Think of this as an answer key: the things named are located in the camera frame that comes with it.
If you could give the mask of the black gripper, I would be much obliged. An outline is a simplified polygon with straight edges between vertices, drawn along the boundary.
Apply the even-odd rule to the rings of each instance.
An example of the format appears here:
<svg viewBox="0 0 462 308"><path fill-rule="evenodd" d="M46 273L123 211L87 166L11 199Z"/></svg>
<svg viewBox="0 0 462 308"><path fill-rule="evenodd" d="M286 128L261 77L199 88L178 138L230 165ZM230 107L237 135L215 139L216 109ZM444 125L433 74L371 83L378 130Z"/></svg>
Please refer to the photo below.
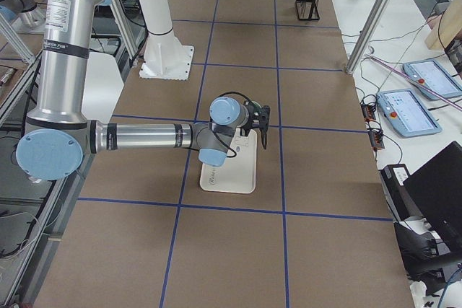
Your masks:
<svg viewBox="0 0 462 308"><path fill-rule="evenodd" d="M248 111L248 121L245 124L245 130L259 128L261 109L256 110L251 101L245 102L245 107Z"/></svg>

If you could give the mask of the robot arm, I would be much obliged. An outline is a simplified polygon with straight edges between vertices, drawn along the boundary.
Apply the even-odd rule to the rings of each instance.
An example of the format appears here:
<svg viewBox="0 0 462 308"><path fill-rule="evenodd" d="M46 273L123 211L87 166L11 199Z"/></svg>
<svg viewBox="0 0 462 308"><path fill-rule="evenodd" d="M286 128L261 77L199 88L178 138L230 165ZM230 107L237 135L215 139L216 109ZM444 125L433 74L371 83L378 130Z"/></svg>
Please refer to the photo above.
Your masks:
<svg viewBox="0 0 462 308"><path fill-rule="evenodd" d="M234 157L232 140L252 130L266 133L269 109L239 92L226 92L194 124L116 124L108 110L121 78L89 76L95 7L103 0L48 0L37 104L25 118L16 159L29 176L60 180L76 172L85 154L135 148L185 148L219 167Z"/></svg>

